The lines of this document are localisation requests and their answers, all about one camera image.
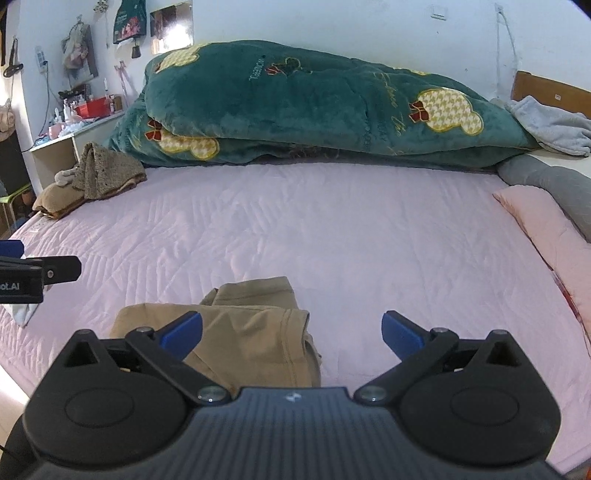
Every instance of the quilted mattress cover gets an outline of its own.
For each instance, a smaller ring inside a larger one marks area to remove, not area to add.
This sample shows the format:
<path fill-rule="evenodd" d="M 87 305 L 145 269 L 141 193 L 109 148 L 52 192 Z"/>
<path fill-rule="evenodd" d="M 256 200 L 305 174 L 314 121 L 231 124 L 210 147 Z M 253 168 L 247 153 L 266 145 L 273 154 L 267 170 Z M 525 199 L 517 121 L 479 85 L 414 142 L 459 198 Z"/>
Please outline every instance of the quilted mattress cover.
<path fill-rule="evenodd" d="M 107 337 L 121 308 L 197 303 L 213 287 L 286 275 L 323 355 L 352 392 L 399 360 L 384 311 L 464 338 L 511 331 L 562 410 L 549 460 L 591 457 L 591 360 L 580 325 L 490 174 L 308 163 L 148 170 L 148 181 L 14 238 L 27 255 L 78 255 L 29 325 L 1 310 L 0 364 L 31 394 L 70 335 Z"/>

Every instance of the green stool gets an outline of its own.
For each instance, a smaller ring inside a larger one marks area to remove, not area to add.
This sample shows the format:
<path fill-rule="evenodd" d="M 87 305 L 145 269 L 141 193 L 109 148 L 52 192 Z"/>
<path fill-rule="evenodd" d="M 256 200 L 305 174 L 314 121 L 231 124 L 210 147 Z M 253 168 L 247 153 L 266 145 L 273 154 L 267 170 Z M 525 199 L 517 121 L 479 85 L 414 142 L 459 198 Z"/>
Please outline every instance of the green stool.
<path fill-rule="evenodd" d="M 6 224 L 8 225 L 8 230 L 10 231 L 11 234 L 14 233 L 12 231 L 12 226 L 17 222 L 17 217 L 14 214 L 14 208 L 12 207 L 12 204 L 18 196 L 22 195 L 23 193 L 27 192 L 30 189 L 31 189 L 31 184 L 27 183 L 24 187 L 19 188 L 16 192 L 11 193 L 10 195 L 8 195 L 6 197 L 0 197 L 0 203 L 2 203 L 2 211 L 4 213 L 4 218 L 6 219 Z M 10 211 L 10 214 L 12 216 L 12 222 L 10 221 L 10 218 L 8 218 L 7 210 Z"/>

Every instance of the ribbed gray panel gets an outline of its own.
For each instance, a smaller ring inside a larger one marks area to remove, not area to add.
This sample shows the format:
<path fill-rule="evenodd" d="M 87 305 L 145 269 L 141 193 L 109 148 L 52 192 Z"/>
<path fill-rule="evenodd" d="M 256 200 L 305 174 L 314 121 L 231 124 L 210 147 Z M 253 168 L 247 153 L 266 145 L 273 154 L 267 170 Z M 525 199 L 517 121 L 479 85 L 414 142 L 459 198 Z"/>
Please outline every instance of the ribbed gray panel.
<path fill-rule="evenodd" d="M 286 397 L 298 393 L 296 402 Z M 415 447 L 383 408 L 362 407 L 344 389 L 244 389 L 203 408 L 166 450 L 110 472 L 43 465 L 32 480 L 556 480 L 538 463 L 479 471 Z"/>

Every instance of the red basket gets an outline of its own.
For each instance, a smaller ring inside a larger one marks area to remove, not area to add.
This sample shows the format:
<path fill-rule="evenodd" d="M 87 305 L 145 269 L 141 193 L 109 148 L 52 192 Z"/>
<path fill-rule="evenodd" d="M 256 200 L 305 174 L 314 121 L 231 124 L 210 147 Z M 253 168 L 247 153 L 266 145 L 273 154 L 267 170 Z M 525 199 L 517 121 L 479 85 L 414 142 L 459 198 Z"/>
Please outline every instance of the red basket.
<path fill-rule="evenodd" d="M 101 118 L 111 114 L 111 104 L 103 97 L 76 108 L 76 112 L 82 118 Z"/>

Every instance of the folded green comforter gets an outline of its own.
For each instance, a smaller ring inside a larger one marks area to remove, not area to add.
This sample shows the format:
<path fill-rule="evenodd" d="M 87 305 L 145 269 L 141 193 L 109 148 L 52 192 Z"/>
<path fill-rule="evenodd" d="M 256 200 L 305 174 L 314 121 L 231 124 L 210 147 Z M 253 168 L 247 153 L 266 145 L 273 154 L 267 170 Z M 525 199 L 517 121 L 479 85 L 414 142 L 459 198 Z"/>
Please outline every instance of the folded green comforter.
<path fill-rule="evenodd" d="M 509 112 L 441 75 L 243 40 L 150 62 L 110 146 L 154 166 L 379 155 L 478 168 L 537 144 Z"/>

